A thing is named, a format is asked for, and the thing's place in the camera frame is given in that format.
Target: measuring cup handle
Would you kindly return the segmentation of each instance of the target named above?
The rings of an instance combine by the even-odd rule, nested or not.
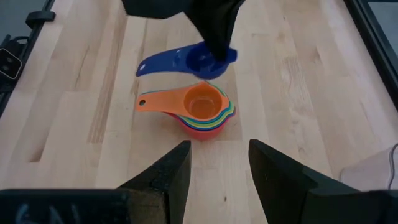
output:
[[[138,66],[136,76],[147,75],[155,72],[185,72],[193,73],[187,67],[187,55],[198,44],[167,50],[144,59]]]

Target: blue measuring cup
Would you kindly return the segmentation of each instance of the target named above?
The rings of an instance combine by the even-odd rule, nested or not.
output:
[[[136,76],[155,72],[183,72],[211,80],[222,75],[228,65],[236,61],[238,52],[229,48],[224,62],[217,61],[204,42],[168,50],[144,59],[138,66]]]

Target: orange measuring cup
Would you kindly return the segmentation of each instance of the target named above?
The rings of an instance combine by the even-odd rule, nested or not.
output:
[[[219,122],[230,104],[223,91],[203,81],[185,88],[143,93],[136,100],[136,110],[175,114],[200,125]]]

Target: wooden table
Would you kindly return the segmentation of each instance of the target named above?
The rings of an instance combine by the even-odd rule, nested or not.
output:
[[[189,137],[138,94],[186,86],[182,73],[136,78],[137,64],[201,41],[179,14],[127,17],[120,1],[56,0],[0,119],[0,188],[113,188]],[[248,165],[259,139],[334,178],[398,141],[398,113],[342,0],[247,0],[238,61],[213,83],[238,114],[192,142],[186,223],[264,223]]]

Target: cable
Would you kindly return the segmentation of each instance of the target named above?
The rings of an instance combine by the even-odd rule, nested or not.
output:
[[[396,145],[392,148],[392,150],[391,150],[391,152],[390,152],[391,179],[390,179],[389,184],[388,184],[388,190],[391,189],[392,182],[394,181],[394,177],[395,177],[395,175],[396,175],[396,166],[395,166],[395,164],[394,164],[394,153],[395,153],[397,147],[398,147],[398,144],[396,144]]]

